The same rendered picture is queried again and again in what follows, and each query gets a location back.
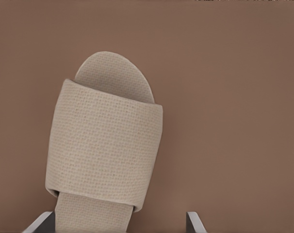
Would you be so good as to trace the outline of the beige woven slipper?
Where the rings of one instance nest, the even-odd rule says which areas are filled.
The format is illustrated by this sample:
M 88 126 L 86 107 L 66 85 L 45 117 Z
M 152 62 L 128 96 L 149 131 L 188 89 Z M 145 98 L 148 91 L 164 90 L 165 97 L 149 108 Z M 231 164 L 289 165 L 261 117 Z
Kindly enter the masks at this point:
M 126 233 L 145 202 L 163 132 L 142 72 L 100 51 L 63 82 L 54 110 L 46 189 L 56 233 Z

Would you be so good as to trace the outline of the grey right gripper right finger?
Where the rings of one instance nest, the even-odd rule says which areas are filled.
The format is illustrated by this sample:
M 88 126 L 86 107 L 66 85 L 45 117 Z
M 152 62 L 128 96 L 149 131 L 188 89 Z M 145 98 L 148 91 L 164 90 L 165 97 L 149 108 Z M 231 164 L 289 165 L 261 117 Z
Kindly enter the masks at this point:
M 208 233 L 197 212 L 186 212 L 186 233 Z

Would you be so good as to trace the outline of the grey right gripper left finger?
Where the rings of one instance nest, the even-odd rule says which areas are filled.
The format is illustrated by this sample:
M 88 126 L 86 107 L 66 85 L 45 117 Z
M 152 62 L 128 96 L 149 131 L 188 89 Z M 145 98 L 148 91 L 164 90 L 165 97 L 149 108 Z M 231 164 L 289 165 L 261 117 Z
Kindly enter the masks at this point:
M 22 233 L 55 233 L 55 213 L 42 213 Z

